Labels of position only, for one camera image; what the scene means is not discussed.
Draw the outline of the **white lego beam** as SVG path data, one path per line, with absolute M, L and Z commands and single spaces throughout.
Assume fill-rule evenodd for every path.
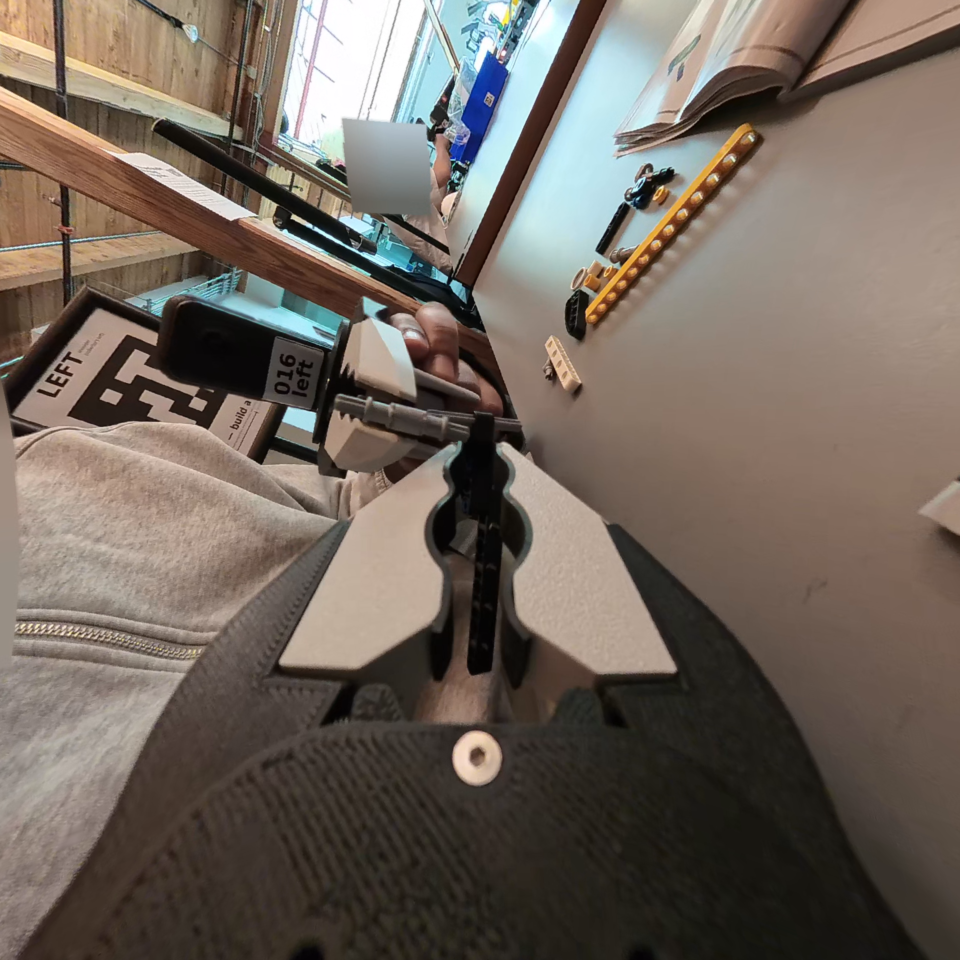
M 570 395 L 576 395 L 582 389 L 582 380 L 573 366 L 570 356 L 562 342 L 551 335 L 544 345 L 546 360 L 550 359 L 558 374 L 557 382 Z

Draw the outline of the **black and blue lego piece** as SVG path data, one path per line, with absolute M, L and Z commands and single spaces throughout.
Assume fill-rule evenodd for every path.
M 633 186 L 625 192 L 624 200 L 634 210 L 646 210 L 658 191 L 666 189 L 676 177 L 673 167 L 656 170 L 652 163 L 643 165 L 637 172 Z

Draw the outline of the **grey lego axle assembly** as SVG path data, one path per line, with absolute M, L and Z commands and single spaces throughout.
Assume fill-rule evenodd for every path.
M 425 410 L 342 393 L 334 397 L 333 411 L 364 426 L 383 428 L 397 436 L 436 445 L 468 440 L 482 417 L 479 413 Z

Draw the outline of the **person's left hand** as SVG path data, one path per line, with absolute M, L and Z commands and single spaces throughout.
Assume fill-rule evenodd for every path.
M 495 417 L 513 419 L 497 386 L 460 356 L 461 325 L 447 306 L 427 302 L 414 314 L 389 311 L 386 322 L 399 330 L 414 367 L 427 375 L 452 383 L 471 393 L 472 398 L 440 394 L 431 399 L 428 409 L 445 409 L 456 413 L 483 412 Z

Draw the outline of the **distant blue bin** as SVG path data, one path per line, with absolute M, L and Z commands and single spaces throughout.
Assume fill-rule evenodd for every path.
M 468 137 L 451 151 L 457 162 L 472 164 L 493 121 L 508 71 L 494 52 L 486 52 L 462 113 Z

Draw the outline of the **long yellow lego beam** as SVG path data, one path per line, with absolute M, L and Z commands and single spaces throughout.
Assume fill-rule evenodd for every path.
M 583 311 L 584 321 L 588 326 L 595 326 L 606 319 L 750 158 L 761 141 L 761 134 L 751 124 L 742 124 L 735 129 L 723 149 L 693 178 L 654 230 L 636 245 L 623 264 L 602 282 L 598 292 Z

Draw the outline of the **black lego beam assembly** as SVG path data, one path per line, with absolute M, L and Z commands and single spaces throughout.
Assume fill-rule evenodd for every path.
M 495 417 L 475 414 L 468 437 L 451 466 L 458 503 L 477 524 L 466 648 L 466 668 L 472 676 L 489 673 L 495 658 L 502 559 L 502 477 L 498 462 Z

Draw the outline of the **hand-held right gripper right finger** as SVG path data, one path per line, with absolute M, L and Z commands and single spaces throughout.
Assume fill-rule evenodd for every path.
M 572 690 L 678 677 L 621 555 L 591 507 L 503 442 L 500 656 L 516 719 L 549 719 Z

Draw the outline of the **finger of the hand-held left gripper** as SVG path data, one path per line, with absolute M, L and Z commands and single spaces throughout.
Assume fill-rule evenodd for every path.
M 430 416 L 416 431 L 397 431 L 358 417 L 333 415 L 322 447 L 340 469 L 360 474 L 383 470 L 389 479 L 402 479 L 437 452 L 444 423 L 444 418 Z
M 416 368 L 387 307 L 363 297 L 346 337 L 346 394 L 420 410 L 476 411 L 480 396 Z

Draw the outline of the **lego instruction booklet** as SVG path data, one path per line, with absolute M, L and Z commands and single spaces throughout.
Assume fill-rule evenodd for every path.
M 957 1 L 698 2 L 616 129 L 615 156 L 773 91 L 822 95 L 958 46 Z

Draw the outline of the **white paper sheet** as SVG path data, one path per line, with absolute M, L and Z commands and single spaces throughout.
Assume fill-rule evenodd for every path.
M 157 184 L 166 186 L 178 196 L 185 198 L 225 221 L 256 219 L 258 215 L 246 207 L 222 196 L 208 186 L 191 178 L 171 164 L 156 159 L 145 152 L 118 152 L 109 150 L 110 156 L 138 170 Z

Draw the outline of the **short black lego beam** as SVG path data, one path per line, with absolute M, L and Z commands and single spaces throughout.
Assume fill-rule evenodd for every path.
M 608 251 L 611 249 L 612 244 L 617 239 L 621 228 L 623 227 L 628 214 L 632 212 L 632 204 L 629 201 L 622 201 L 614 214 L 612 215 L 610 221 L 606 225 L 601 238 L 595 246 L 595 252 L 602 258 L 607 256 Z

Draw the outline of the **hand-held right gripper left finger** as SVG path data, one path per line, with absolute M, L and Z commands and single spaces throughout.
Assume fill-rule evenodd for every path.
M 427 683 L 452 655 L 442 555 L 455 442 L 360 510 L 279 658 L 288 674 L 351 683 Z

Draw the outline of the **wooden rail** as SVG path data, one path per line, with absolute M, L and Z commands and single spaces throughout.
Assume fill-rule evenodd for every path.
M 265 281 L 352 318 L 362 298 L 405 314 L 420 302 L 257 217 L 227 221 L 114 154 L 114 144 L 1 90 L 1 153 L 106 207 Z

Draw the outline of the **person's left forearm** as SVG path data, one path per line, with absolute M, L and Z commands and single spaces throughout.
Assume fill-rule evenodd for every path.
M 349 471 L 339 485 L 337 520 L 353 519 L 360 509 L 387 493 L 423 462 L 420 458 L 406 457 L 371 472 Z

